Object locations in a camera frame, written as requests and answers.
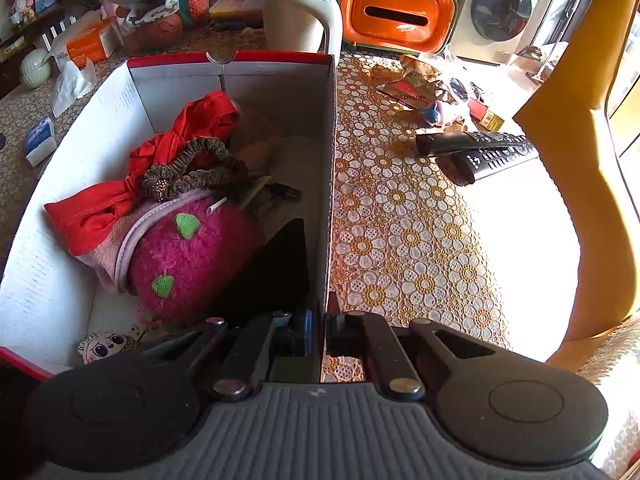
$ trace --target tissue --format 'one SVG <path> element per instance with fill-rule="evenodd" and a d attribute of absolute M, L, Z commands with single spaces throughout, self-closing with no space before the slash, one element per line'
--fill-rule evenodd
<path fill-rule="evenodd" d="M 29 163 L 35 168 L 45 158 L 56 150 L 56 136 L 53 123 L 48 115 L 45 115 L 27 132 L 25 137 L 26 156 Z"/>
<path fill-rule="evenodd" d="M 72 61 L 67 62 L 56 79 L 53 92 L 49 94 L 54 117 L 58 118 L 76 99 L 87 95 L 95 86 L 95 67 L 93 61 L 86 60 L 82 72 Z"/>

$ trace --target red fabric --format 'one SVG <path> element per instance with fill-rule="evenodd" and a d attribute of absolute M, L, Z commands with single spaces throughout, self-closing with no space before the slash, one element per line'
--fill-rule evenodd
<path fill-rule="evenodd" d="M 100 245 L 113 225 L 135 208 L 142 178 L 154 164 L 169 164 L 189 140 L 215 137 L 222 141 L 231 134 L 238 112 L 221 90 L 187 104 L 172 130 L 158 134 L 129 153 L 127 177 L 83 189 L 60 202 L 45 204 L 56 231 L 66 240 L 72 256 L 86 254 Z"/>

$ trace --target yellow chair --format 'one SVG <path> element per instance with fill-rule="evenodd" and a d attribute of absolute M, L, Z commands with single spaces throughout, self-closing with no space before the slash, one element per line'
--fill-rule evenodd
<path fill-rule="evenodd" d="M 593 0 L 548 81 L 514 117 L 558 186 L 580 242 L 569 326 L 547 361 L 572 371 L 639 305 L 640 222 L 606 115 L 637 8 L 638 0 Z"/>

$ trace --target white paper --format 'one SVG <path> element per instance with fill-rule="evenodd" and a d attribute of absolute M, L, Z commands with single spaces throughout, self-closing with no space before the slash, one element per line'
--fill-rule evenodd
<path fill-rule="evenodd" d="M 87 95 L 95 86 L 94 62 L 86 60 L 86 66 L 80 69 L 72 61 L 66 63 L 56 79 L 53 92 L 49 94 L 53 115 L 58 118 L 76 99 Z"/>

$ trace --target black remote control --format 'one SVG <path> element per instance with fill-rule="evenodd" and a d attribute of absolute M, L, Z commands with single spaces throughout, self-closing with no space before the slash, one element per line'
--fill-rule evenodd
<path fill-rule="evenodd" d="M 524 137 L 496 132 L 449 132 L 418 134 L 415 143 L 421 156 L 443 155 L 465 150 L 494 150 L 523 146 Z"/>
<path fill-rule="evenodd" d="M 538 150 L 527 139 L 521 146 L 508 146 L 501 150 L 468 150 L 451 154 L 451 161 L 469 184 L 499 171 L 512 168 L 538 156 Z"/>

